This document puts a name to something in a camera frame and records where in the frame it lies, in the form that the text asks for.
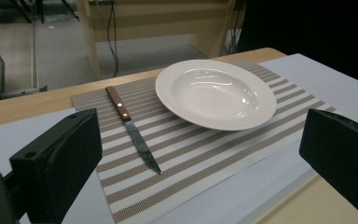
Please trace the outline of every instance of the white plate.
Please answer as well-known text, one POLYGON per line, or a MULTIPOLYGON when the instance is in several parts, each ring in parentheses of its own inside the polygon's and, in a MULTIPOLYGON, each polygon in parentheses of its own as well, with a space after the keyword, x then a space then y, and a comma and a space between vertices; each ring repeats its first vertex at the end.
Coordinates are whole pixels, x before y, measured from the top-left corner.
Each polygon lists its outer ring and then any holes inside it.
POLYGON ((238 66, 211 60, 167 67, 156 80, 156 91, 161 102, 182 119, 225 131, 266 122, 277 104, 260 78, 238 66))

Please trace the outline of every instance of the knife handle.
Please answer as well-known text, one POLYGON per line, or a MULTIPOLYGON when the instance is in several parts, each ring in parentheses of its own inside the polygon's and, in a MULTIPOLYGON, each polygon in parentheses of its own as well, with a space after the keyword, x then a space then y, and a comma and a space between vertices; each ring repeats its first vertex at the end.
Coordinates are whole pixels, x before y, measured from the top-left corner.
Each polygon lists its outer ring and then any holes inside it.
POLYGON ((106 92, 110 96, 110 99, 113 101, 113 105, 115 105, 115 108, 120 115, 121 120, 123 121, 130 121, 130 113, 127 111, 126 107, 124 106, 124 103, 121 101, 120 97, 118 96, 117 91, 114 87, 106 87, 106 92))

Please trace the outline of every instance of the white table surface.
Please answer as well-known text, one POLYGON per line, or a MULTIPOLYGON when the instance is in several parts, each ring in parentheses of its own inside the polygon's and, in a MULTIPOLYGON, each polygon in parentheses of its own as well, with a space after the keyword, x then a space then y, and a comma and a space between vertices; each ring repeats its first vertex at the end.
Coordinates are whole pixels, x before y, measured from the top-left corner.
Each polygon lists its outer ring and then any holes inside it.
MULTIPOLYGON (((358 80, 295 54, 261 63, 358 122, 358 80)), ((0 126, 0 172, 10 170, 8 158, 74 113, 56 113, 0 126)), ((178 206, 153 223, 250 223, 315 174, 298 155, 299 140, 178 206)), ((21 223, 29 223, 27 216, 21 223)), ((81 190, 63 223, 114 223, 97 174, 81 190)))

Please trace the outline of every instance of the plate rim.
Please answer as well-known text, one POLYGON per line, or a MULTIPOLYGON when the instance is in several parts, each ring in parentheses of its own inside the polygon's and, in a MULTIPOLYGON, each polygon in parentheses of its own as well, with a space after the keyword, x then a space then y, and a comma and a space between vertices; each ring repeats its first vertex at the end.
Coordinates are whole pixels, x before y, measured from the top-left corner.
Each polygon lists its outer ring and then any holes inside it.
POLYGON ((275 98, 275 95, 274 95, 272 89, 267 85, 267 83, 265 83, 263 80, 261 80, 258 76, 251 73, 250 71, 240 68, 234 64, 224 63, 224 62, 219 62, 219 61, 214 61, 214 60, 197 59, 197 60, 186 60, 186 61, 182 61, 179 63, 174 63, 174 64, 166 67, 165 69, 163 69, 160 72, 160 74, 157 76, 157 79, 155 82, 155 89, 156 89, 156 93, 157 93, 159 100, 176 116, 178 116, 182 119, 185 119, 189 122, 192 122, 194 124, 197 124, 199 126, 202 126, 205 128, 210 128, 210 129, 215 129, 215 130, 221 130, 221 131, 240 131, 240 130, 246 130, 246 129, 251 129, 251 128, 257 127, 257 126, 267 122, 270 118, 272 118, 273 114, 276 111, 276 105, 277 105, 276 98, 275 98), (248 120, 249 121, 250 116, 247 116, 242 119, 233 119, 233 121, 216 120, 216 119, 203 118, 203 117, 196 115, 186 109, 182 109, 182 110, 178 109, 178 107, 181 107, 181 106, 175 105, 175 103, 172 103, 172 101, 169 99, 169 97, 167 97, 167 93, 169 95, 168 90, 172 89, 172 88, 169 88, 170 84, 172 87, 172 84, 174 83, 174 81, 183 75, 186 68, 187 69, 197 69, 197 68, 201 68, 201 67, 205 67, 208 69, 219 69, 220 71, 222 71, 224 73, 228 73, 228 74, 230 71, 236 70, 236 72, 238 72, 238 73, 235 73, 235 75, 232 75, 232 76, 239 79, 246 85, 249 85, 249 80, 244 80, 244 78, 245 77, 250 78, 250 80, 252 82, 252 84, 251 84, 252 87, 254 87, 256 85, 257 88, 262 89, 262 92, 264 94, 263 97, 266 97, 267 101, 268 101, 267 103, 263 104, 263 106, 265 106, 267 109, 269 109, 269 111, 263 112, 263 115, 264 115, 263 118, 259 119, 257 122, 243 123, 243 122, 238 122, 238 121, 239 120, 245 120, 245 121, 248 120))

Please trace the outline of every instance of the striped placemat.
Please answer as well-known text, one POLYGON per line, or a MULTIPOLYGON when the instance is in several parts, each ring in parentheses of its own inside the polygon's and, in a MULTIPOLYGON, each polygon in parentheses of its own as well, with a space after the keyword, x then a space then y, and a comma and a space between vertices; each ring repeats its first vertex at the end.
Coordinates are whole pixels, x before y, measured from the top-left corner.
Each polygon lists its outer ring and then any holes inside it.
POLYGON ((163 216, 298 140, 309 108, 335 111, 261 65, 233 64, 264 80, 277 99, 274 116, 251 130, 211 130, 175 116, 157 97, 155 77, 117 86, 162 175, 139 157, 105 90, 73 96, 77 111, 98 109, 103 158, 97 172, 116 223, 149 223, 163 216))

